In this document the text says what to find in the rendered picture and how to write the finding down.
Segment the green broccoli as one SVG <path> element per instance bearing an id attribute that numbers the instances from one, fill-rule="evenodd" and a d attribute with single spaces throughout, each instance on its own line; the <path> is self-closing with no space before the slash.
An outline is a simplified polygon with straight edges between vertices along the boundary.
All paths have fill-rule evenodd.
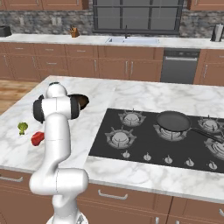
<path id="1" fill-rule="evenodd" d="M 23 135 L 28 129 L 28 124 L 26 122 L 20 122 L 17 127 L 19 129 L 19 135 Z"/>

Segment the grey hob burner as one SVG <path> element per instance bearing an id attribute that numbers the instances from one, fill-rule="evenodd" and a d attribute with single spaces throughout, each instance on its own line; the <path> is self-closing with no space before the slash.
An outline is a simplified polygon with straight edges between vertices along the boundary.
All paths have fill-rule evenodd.
<path id="1" fill-rule="evenodd" d="M 140 126 L 144 120 L 145 116 L 141 112 L 124 111 L 122 114 L 119 114 L 120 121 L 123 125 L 128 127 L 137 127 Z"/>
<path id="2" fill-rule="evenodd" d="M 182 141 L 186 138 L 187 132 L 174 132 L 161 128 L 159 125 L 154 125 L 154 129 L 157 132 L 158 136 L 163 138 L 164 140 L 170 142 L 178 142 Z"/>
<path id="3" fill-rule="evenodd" d="M 198 124 L 204 131 L 212 134 L 221 133 L 224 130 L 224 122 L 220 122 L 218 118 L 214 119 L 210 116 L 201 117 L 198 120 Z"/>
<path id="4" fill-rule="evenodd" d="M 111 147 L 119 150 L 129 148 L 137 139 L 132 135 L 132 129 L 130 131 L 127 131 L 125 129 L 111 128 L 111 131 L 109 133 L 106 133 L 105 136 L 107 143 Z"/>
<path id="5" fill-rule="evenodd" d="M 218 143 L 208 138 L 204 144 L 216 158 L 224 161 L 224 143 Z"/>

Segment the black hob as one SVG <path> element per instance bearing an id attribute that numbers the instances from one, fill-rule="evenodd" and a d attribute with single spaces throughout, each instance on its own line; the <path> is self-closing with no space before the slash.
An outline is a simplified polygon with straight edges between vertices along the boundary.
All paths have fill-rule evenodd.
<path id="1" fill-rule="evenodd" d="M 208 137 L 187 130 L 187 135 L 184 140 L 170 142 L 159 137 L 158 133 L 155 131 L 154 125 L 158 125 L 156 121 L 157 115 L 155 113 L 141 112 L 142 115 L 145 116 L 144 122 L 137 127 L 128 127 L 123 125 L 119 118 L 119 114 L 122 114 L 124 111 L 132 110 L 109 108 L 106 111 L 89 152 L 91 156 L 224 174 L 224 161 L 215 157 L 204 144 Z M 203 130 L 198 124 L 200 118 L 200 116 L 192 116 L 190 120 L 193 128 Z M 106 133 L 111 131 L 111 128 L 114 128 L 115 130 L 132 130 L 132 135 L 136 137 L 136 140 L 127 149 L 115 149 L 107 143 L 105 136 Z M 208 134 L 224 140 L 224 130 L 221 133 Z M 122 154 L 125 151 L 128 151 L 130 154 L 129 158 L 123 157 Z M 151 156 L 150 161 L 144 160 L 144 155 L 147 152 Z M 165 158 L 168 155 L 172 159 L 171 164 L 165 162 Z M 188 158 L 194 162 L 193 167 L 186 165 L 186 160 Z M 210 161 L 213 161 L 217 165 L 217 170 L 214 171 L 210 169 L 208 166 Z"/>

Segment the brown run of cupboards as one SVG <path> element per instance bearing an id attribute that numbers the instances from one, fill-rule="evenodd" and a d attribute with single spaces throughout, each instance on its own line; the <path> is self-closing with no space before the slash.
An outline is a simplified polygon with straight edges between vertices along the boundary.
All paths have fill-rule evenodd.
<path id="1" fill-rule="evenodd" d="M 148 46 L 0 43 L 0 80 L 49 75 L 159 81 L 164 49 Z"/>
<path id="2" fill-rule="evenodd" d="M 202 49 L 200 51 L 193 83 L 224 86 L 224 49 Z"/>

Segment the black frying pan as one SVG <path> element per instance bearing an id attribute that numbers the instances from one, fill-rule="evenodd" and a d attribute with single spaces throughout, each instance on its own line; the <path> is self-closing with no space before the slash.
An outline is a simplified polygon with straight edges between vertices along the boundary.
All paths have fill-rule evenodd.
<path id="1" fill-rule="evenodd" d="M 201 134 L 204 137 L 211 138 L 215 142 L 224 144 L 224 140 L 216 136 L 212 136 L 211 134 L 208 134 L 203 130 L 193 128 L 190 118 L 187 115 L 180 113 L 178 111 L 166 110 L 159 113 L 157 115 L 157 124 L 164 130 L 168 130 L 171 132 L 183 132 L 183 131 L 191 130 Z"/>

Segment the white sink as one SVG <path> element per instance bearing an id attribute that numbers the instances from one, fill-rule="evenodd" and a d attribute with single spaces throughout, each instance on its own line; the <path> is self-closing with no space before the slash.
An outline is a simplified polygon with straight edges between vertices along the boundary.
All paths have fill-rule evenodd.
<path id="1" fill-rule="evenodd" d="M 122 38 L 111 37 L 106 43 L 108 44 L 129 44 L 129 45 L 157 45 L 159 40 L 157 38 Z"/>

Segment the dark grey dishwasher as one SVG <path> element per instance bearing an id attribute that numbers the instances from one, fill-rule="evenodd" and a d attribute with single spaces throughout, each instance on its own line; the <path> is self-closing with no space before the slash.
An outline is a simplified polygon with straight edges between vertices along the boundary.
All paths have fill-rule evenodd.
<path id="1" fill-rule="evenodd" d="M 193 84 L 200 49 L 165 48 L 161 70 L 161 82 Z"/>

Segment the brown drawer front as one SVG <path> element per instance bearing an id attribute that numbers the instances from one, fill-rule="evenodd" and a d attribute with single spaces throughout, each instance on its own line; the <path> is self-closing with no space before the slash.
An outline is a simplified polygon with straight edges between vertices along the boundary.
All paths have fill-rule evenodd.
<path id="1" fill-rule="evenodd" d="M 98 195 L 99 189 L 102 193 L 118 196 L 124 196 L 127 193 L 129 196 L 126 200 L 105 198 Z M 158 214 L 168 214 L 172 202 L 172 196 L 168 195 L 97 184 L 89 184 L 87 190 L 79 196 L 79 199 L 140 209 Z"/>
<path id="2" fill-rule="evenodd" d="M 224 204 L 174 197 L 166 224 L 224 224 Z"/>
<path id="3" fill-rule="evenodd" d="M 0 169 L 0 185 L 29 190 L 31 174 L 20 171 Z"/>

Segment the brown knife block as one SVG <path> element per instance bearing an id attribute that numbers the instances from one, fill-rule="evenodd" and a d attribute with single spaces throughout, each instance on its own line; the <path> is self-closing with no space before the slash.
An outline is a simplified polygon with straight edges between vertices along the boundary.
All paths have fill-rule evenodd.
<path id="1" fill-rule="evenodd" d="M 77 38 L 80 36 L 79 31 L 73 25 L 70 26 L 70 34 L 73 38 Z"/>

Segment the dark framed window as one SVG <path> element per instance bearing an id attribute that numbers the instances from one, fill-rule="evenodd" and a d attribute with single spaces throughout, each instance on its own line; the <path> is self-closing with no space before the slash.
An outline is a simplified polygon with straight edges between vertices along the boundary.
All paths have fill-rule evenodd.
<path id="1" fill-rule="evenodd" d="M 184 0 L 93 0 L 94 32 L 178 35 Z"/>

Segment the brown cupboard door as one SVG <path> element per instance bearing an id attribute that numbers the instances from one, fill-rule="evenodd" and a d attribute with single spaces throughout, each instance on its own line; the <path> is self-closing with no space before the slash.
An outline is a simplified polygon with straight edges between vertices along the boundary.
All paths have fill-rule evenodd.
<path id="1" fill-rule="evenodd" d="M 0 224 L 46 224 L 52 216 L 51 197 L 0 186 Z"/>
<path id="2" fill-rule="evenodd" d="M 166 224 L 167 221 L 166 214 L 110 206 L 87 200 L 80 199 L 78 206 L 87 217 L 89 224 L 156 224 L 156 217 L 159 217 L 159 224 Z"/>

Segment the black toaster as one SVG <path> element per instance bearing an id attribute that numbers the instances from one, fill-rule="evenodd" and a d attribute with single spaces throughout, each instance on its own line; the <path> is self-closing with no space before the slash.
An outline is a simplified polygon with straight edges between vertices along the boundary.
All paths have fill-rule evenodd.
<path id="1" fill-rule="evenodd" d="M 9 26 L 3 25 L 0 26 L 0 38 L 11 36 L 11 28 Z"/>

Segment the brown wall cupboards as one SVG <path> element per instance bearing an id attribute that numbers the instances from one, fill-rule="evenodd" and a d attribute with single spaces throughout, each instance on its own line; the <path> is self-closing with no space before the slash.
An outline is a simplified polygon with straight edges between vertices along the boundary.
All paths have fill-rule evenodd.
<path id="1" fill-rule="evenodd" d="M 189 11 L 224 11 L 224 0 L 187 0 Z"/>
<path id="2" fill-rule="evenodd" d="M 0 0 L 0 11 L 83 11 L 88 0 Z"/>

